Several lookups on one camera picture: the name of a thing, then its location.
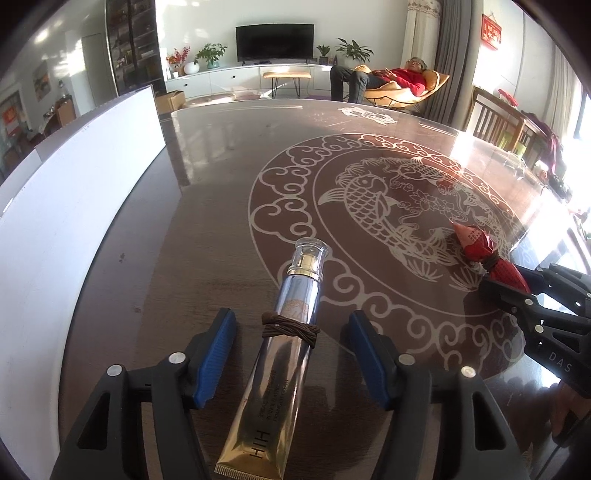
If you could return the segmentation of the gold silver cosmetic tube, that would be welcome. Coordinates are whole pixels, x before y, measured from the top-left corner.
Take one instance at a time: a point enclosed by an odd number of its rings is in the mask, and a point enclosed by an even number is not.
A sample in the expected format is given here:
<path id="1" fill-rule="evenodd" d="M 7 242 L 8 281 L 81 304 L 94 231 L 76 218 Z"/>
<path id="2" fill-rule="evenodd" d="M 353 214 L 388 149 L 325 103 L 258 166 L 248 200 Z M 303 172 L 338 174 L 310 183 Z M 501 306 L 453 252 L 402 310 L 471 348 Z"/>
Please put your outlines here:
<path id="1" fill-rule="evenodd" d="M 276 306 L 262 315 L 263 343 L 215 465 L 216 474 L 230 479 L 283 479 L 308 359 L 320 333 L 315 311 L 330 251 L 314 238 L 295 243 Z"/>

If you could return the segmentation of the red packet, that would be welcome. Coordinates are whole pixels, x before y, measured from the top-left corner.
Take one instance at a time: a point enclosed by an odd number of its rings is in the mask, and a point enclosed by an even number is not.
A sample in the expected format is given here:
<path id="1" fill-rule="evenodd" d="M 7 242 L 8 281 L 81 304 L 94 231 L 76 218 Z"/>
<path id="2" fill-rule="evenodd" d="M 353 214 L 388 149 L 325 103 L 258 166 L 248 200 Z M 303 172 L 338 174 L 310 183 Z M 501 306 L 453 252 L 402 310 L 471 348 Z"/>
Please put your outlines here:
<path id="1" fill-rule="evenodd" d="M 531 289 L 517 267 L 503 258 L 493 241 L 484 230 L 477 226 L 452 223 L 465 257 L 480 263 L 489 277 L 516 290 L 531 293 Z"/>

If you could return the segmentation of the white board panel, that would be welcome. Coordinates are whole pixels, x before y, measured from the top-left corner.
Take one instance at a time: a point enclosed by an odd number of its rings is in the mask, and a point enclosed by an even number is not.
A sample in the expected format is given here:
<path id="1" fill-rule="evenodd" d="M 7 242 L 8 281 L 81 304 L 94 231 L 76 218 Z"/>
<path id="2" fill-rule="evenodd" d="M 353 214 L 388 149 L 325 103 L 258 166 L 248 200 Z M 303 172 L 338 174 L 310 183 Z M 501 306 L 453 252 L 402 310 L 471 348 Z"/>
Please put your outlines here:
<path id="1" fill-rule="evenodd" d="M 29 479 L 48 478 L 59 453 L 61 367 L 89 268 L 164 145 L 143 88 L 50 135 L 1 187 L 1 444 Z"/>

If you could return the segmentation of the wooden dining chair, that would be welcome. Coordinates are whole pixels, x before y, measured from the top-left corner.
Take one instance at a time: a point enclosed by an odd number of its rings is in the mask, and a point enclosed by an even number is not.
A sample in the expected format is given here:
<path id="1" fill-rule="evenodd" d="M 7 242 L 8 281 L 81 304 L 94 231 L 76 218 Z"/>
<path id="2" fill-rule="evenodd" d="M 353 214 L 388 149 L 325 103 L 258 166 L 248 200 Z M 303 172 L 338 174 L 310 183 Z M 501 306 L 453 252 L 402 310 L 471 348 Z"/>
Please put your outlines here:
<path id="1" fill-rule="evenodd" d="M 550 153 L 548 135 L 530 116 L 479 87 L 473 88 L 464 130 L 520 157 L 530 168 Z"/>

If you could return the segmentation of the cardboard box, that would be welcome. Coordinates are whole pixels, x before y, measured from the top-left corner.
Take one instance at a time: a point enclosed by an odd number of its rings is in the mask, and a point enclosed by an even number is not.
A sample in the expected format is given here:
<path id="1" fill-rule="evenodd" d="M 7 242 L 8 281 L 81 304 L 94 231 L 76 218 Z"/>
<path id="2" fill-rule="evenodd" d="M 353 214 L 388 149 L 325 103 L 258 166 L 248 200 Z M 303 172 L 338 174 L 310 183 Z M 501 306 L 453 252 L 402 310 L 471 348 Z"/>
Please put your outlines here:
<path id="1" fill-rule="evenodd" d="M 159 115 L 177 111 L 183 107 L 185 95 L 183 91 L 175 90 L 155 97 L 156 111 Z"/>

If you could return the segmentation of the reclining person in red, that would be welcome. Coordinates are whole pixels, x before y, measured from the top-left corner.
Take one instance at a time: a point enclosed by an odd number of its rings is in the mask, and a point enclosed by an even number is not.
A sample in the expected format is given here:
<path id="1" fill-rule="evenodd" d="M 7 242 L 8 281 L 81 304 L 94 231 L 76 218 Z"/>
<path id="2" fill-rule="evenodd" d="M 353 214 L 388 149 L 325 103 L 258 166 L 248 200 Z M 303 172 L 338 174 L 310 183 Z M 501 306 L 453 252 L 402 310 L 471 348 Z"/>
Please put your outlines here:
<path id="1" fill-rule="evenodd" d="M 392 82 L 399 89 L 409 89 L 414 96 L 422 95 L 426 88 L 426 80 L 423 72 L 427 64 L 419 57 L 408 59 L 404 68 L 393 70 L 352 69 L 346 66 L 332 66 L 329 80 L 331 80 L 332 101 L 342 102 L 345 98 L 344 85 L 349 85 L 349 103 L 361 103 L 368 89 L 380 89 Z"/>

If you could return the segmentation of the white tv cabinet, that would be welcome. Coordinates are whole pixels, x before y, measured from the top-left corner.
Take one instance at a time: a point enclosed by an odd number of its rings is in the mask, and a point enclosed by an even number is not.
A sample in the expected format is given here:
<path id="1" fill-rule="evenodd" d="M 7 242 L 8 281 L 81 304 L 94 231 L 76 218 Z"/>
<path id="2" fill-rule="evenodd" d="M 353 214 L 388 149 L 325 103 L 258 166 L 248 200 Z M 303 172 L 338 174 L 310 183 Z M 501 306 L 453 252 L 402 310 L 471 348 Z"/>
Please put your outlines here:
<path id="1" fill-rule="evenodd" d="M 263 64 L 228 68 L 214 68 L 192 75 L 184 75 L 165 82 L 166 92 L 180 90 L 186 99 L 209 96 L 232 96 L 235 99 L 270 98 L 270 80 L 263 79 L 263 72 L 311 73 L 311 80 L 301 81 L 301 98 L 331 99 L 329 71 L 331 66 L 317 64 Z M 290 80 L 280 82 L 276 99 L 295 99 L 294 84 Z"/>

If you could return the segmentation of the white round vase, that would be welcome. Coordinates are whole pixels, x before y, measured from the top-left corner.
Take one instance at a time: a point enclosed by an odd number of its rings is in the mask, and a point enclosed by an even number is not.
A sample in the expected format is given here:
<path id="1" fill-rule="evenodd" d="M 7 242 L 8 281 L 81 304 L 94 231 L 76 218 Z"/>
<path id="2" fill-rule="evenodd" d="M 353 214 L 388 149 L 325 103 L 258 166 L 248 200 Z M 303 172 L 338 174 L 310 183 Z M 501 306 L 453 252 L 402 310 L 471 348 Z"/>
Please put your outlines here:
<path id="1" fill-rule="evenodd" d="M 198 73 L 200 69 L 200 66 L 197 63 L 194 63 L 193 61 L 187 62 L 184 66 L 183 66 L 183 71 L 185 75 L 192 75 L 195 73 Z"/>

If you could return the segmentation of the red flower vase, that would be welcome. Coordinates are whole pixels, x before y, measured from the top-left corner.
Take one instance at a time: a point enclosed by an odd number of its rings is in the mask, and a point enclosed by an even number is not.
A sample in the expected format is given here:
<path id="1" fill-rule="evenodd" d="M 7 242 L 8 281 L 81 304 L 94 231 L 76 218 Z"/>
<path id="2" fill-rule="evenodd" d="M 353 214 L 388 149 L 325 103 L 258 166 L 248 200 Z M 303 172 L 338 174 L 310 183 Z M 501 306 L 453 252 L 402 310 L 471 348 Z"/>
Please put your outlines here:
<path id="1" fill-rule="evenodd" d="M 166 55 L 166 62 L 172 78 L 177 78 L 183 74 L 184 64 L 190 53 L 189 46 L 183 46 L 180 50 L 174 48 Z"/>

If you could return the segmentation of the green potted plant left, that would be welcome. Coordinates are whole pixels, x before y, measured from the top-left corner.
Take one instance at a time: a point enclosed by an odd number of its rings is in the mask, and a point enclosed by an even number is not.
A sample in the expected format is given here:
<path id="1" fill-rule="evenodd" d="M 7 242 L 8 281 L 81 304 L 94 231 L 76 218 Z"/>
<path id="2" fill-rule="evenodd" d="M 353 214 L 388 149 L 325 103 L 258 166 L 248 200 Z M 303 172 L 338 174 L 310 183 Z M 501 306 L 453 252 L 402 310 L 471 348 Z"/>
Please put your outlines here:
<path id="1" fill-rule="evenodd" d="M 207 69 L 219 67 L 219 61 L 228 51 L 228 47 L 222 43 L 206 43 L 194 56 L 194 63 L 204 62 Z"/>

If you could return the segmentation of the small potted plant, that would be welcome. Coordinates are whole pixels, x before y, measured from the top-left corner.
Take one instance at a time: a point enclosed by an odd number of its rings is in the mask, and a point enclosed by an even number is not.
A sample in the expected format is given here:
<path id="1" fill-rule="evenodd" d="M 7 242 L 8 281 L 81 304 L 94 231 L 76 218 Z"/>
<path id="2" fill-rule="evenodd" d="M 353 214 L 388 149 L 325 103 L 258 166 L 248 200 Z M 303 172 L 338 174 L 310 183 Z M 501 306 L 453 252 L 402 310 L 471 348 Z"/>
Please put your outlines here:
<path id="1" fill-rule="evenodd" d="M 320 65 L 328 65 L 329 64 L 329 54 L 331 53 L 331 47 L 328 45 L 318 45 L 318 64 Z"/>

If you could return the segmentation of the green potted plant right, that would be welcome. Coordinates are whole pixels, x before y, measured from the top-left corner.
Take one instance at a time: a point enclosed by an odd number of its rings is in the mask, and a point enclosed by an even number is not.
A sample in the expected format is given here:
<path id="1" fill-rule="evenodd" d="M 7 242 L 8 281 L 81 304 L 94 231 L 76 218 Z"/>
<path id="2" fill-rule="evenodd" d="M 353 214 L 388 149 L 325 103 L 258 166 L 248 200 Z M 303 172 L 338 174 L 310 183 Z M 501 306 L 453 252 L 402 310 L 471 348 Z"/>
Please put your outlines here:
<path id="1" fill-rule="evenodd" d="M 367 63 L 374 55 L 374 51 L 370 47 L 360 45 L 356 40 L 348 41 L 339 37 L 338 41 L 337 51 L 358 64 Z"/>

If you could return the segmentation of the dark display cabinet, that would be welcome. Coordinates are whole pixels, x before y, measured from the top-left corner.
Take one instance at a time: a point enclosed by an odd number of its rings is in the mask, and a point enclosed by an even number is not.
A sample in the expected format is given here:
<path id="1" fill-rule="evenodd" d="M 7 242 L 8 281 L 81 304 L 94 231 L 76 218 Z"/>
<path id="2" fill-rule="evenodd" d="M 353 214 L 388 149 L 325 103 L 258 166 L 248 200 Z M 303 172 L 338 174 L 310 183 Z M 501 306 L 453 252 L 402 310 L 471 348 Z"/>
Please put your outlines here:
<path id="1" fill-rule="evenodd" d="M 106 0 L 107 47 L 115 90 L 124 95 L 151 87 L 166 92 L 152 0 Z"/>

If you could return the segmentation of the black television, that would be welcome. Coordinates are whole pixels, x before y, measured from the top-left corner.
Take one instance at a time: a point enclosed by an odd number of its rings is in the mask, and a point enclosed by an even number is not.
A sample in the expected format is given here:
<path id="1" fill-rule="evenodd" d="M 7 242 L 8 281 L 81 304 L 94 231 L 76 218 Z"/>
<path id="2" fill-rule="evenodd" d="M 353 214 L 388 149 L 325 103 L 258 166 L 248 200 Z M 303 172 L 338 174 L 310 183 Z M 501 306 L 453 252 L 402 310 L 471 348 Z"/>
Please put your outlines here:
<path id="1" fill-rule="evenodd" d="M 238 62 L 304 60 L 314 57 L 315 25 L 266 23 L 235 28 Z"/>

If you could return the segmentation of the red wall hanging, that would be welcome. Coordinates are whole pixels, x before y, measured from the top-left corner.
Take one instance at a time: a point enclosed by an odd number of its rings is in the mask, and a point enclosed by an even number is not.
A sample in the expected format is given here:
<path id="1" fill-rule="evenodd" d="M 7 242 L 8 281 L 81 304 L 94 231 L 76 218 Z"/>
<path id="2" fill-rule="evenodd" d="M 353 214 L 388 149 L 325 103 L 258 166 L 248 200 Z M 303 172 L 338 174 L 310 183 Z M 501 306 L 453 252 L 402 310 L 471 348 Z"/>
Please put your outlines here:
<path id="1" fill-rule="evenodd" d="M 492 50 L 498 50 L 502 43 L 502 27 L 496 22 L 493 15 L 482 15 L 481 41 Z"/>

